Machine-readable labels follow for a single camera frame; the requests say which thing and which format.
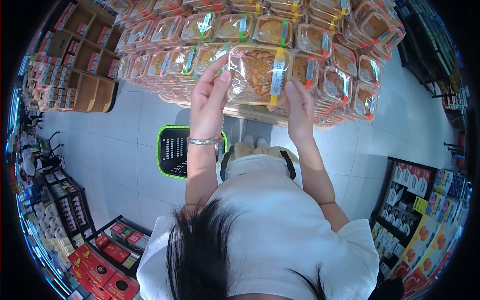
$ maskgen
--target woman's left hand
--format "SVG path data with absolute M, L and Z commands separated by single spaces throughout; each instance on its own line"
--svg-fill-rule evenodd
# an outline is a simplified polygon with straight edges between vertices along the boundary
M 232 79 L 229 71 L 217 72 L 227 63 L 227 55 L 206 68 L 192 92 L 190 110 L 190 137 L 196 140 L 219 138 L 223 125 L 225 93 Z

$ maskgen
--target shopping basket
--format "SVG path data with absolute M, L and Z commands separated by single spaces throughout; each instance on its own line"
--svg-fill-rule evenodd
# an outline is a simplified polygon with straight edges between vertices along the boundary
M 156 139 L 156 162 L 165 176 L 187 179 L 187 137 L 190 126 L 164 125 Z M 227 136 L 222 131 L 223 142 L 216 147 L 216 159 L 228 151 Z

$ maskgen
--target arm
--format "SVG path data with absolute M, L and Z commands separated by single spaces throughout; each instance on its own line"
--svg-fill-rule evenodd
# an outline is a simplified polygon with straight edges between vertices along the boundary
M 210 64 L 192 92 L 190 137 L 198 140 L 219 138 L 223 126 L 223 98 L 230 86 L 231 75 L 218 70 L 227 62 L 223 56 Z M 216 190 L 215 145 L 189 144 L 187 153 L 187 186 L 185 203 L 189 211 L 203 207 Z
M 313 138 L 313 97 L 296 78 L 287 82 L 285 91 L 290 104 L 288 135 L 299 153 L 303 190 L 315 199 L 332 230 L 338 232 L 348 218 L 335 203 L 332 182 Z

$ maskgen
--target woman's hand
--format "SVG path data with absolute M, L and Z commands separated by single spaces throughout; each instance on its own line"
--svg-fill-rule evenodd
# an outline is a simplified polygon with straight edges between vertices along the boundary
M 313 97 L 301 82 L 293 77 L 285 85 L 290 115 L 288 117 L 288 135 L 297 150 L 305 145 L 315 144 L 313 139 Z
M 217 72 L 227 63 L 227 55 L 206 68 L 192 92 L 190 137 L 197 140 L 219 138 L 223 125 L 223 101 L 232 79 L 229 71 Z

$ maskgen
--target fingernail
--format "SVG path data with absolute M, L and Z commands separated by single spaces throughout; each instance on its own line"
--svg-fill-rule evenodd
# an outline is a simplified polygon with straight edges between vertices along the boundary
M 287 91 L 289 91 L 290 93 L 293 93 L 293 92 L 297 91 L 297 88 L 295 87 L 295 85 L 293 84 L 292 81 L 287 82 L 287 84 L 285 85 L 285 89 Z
M 230 80 L 230 72 L 225 70 L 219 75 L 220 81 L 227 82 Z

